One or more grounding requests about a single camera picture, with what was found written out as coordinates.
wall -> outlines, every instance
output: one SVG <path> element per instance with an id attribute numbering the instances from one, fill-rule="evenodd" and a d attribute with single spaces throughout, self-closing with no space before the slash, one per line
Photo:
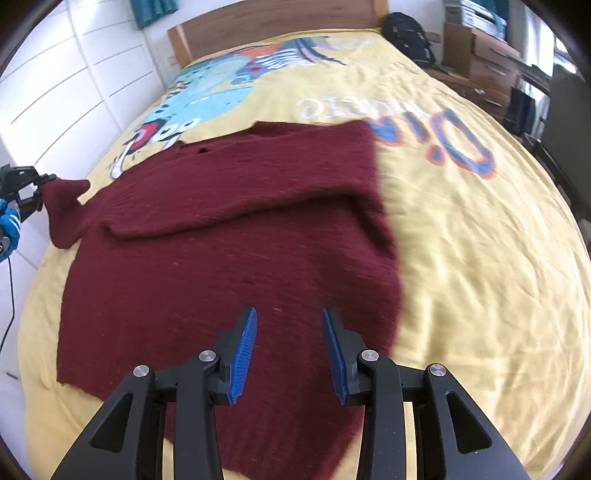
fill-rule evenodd
<path id="1" fill-rule="evenodd" d="M 0 138 L 0 166 L 13 164 L 2 139 Z M 47 247 L 48 239 L 42 232 L 39 232 L 32 224 L 23 224 L 23 238 L 28 240 L 23 244 L 22 249 L 11 255 L 12 279 L 15 296 L 15 322 L 13 323 L 6 342 L 0 352 L 0 384 L 6 381 L 4 372 L 13 377 L 18 377 L 17 360 L 17 333 L 18 319 L 29 291 L 37 267 L 40 265 L 41 256 Z M 0 340 L 2 339 L 8 323 L 12 316 L 12 302 L 10 292 L 8 262 L 0 263 Z"/>
<path id="2" fill-rule="evenodd" d="M 16 164 L 82 178 L 163 91 L 128 0 L 66 0 L 0 77 L 0 135 Z"/>
<path id="3" fill-rule="evenodd" d="M 177 0 L 178 10 L 175 13 L 162 17 L 144 29 L 154 61 L 166 85 L 170 85 L 180 71 L 167 30 L 193 17 L 239 1 L 241 0 Z"/>
<path id="4" fill-rule="evenodd" d="M 241 0 L 178 0 L 178 11 L 163 17 L 144 30 L 154 61 L 166 85 L 172 83 L 180 71 L 167 37 L 167 30 L 193 17 L 237 1 Z M 426 31 L 443 35 L 442 0 L 389 0 L 389 8 L 392 12 L 402 12 L 414 17 Z M 443 58 L 442 44 L 434 44 L 433 53 L 440 61 Z"/>

maroon sweater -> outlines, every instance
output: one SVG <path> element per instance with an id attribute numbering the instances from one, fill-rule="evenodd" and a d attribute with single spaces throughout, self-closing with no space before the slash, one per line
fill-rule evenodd
<path id="1" fill-rule="evenodd" d="M 136 365 L 178 365 L 257 309 L 244 395 L 217 409 L 224 468 L 252 480 L 326 479 L 362 409 L 335 396 L 321 309 L 388 352 L 397 262 L 363 121 L 255 124 L 178 143 L 81 206 L 87 180 L 41 186 L 66 283 L 58 380 L 106 399 Z"/>

hand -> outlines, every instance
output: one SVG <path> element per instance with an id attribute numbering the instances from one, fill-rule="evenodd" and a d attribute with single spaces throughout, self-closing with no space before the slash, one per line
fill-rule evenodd
<path id="1" fill-rule="evenodd" d="M 10 240 L 10 247 L 0 255 L 1 262 L 17 249 L 21 237 L 21 214 L 16 202 L 9 204 L 6 200 L 0 199 L 0 230 L 4 231 L 3 235 Z"/>

bed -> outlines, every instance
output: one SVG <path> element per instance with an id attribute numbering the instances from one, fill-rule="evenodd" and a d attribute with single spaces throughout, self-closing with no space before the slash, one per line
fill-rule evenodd
<path id="1" fill-rule="evenodd" d="M 591 411 L 589 256 L 569 207 L 521 145 L 373 30 L 386 11 L 382 1 L 245 0 L 173 28 L 187 68 L 97 164 L 83 200 L 178 139 L 257 120 L 365 119 L 404 289 L 391 357 L 445 364 L 530 476 L 551 478 Z M 100 406 L 56 381 L 76 251 L 49 247 L 21 318 L 28 454 L 40 480 Z M 409 479 L 411 424 L 407 415 Z M 335 479 L 355 476 L 358 452 L 359 436 Z M 165 478 L 171 459 L 167 443 Z"/>

